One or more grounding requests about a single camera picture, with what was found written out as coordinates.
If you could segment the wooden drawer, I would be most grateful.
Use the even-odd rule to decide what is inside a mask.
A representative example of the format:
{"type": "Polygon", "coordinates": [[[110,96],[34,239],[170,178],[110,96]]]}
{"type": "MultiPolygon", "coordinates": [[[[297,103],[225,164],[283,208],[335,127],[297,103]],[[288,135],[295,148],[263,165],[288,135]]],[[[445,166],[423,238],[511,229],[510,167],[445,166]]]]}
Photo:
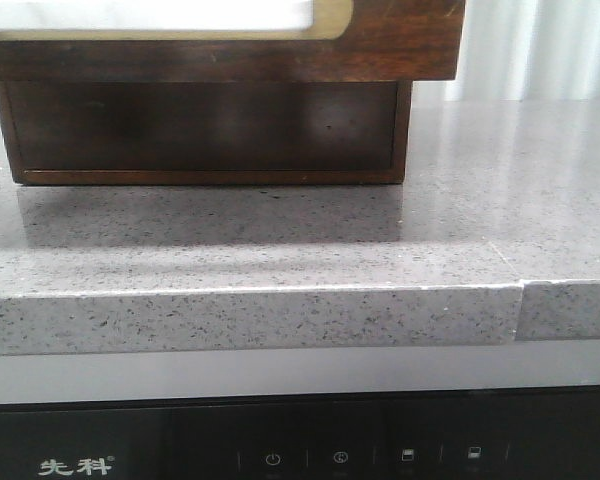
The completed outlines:
{"type": "Polygon", "coordinates": [[[80,170],[361,170],[390,164],[393,83],[8,87],[24,165],[80,170]]]}
{"type": "Polygon", "coordinates": [[[462,1],[319,1],[306,32],[0,34],[0,81],[367,82],[455,77],[462,1]]]}

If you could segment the dark wooden drawer cabinet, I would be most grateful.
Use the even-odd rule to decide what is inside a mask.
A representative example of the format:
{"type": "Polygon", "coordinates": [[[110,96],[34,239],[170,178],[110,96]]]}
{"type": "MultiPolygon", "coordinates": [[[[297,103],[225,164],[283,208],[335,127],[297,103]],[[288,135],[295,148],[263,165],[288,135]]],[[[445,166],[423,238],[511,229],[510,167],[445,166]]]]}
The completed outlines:
{"type": "Polygon", "coordinates": [[[0,81],[24,185],[404,180],[412,84],[0,81]]]}

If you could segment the black appliance control panel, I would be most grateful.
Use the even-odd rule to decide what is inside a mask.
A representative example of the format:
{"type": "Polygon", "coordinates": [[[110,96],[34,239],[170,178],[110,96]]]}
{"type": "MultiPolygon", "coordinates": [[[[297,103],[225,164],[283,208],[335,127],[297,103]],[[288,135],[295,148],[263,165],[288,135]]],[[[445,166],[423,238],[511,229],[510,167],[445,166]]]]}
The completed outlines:
{"type": "Polygon", "coordinates": [[[3,404],[0,479],[600,479],[600,386],[3,404]]]}

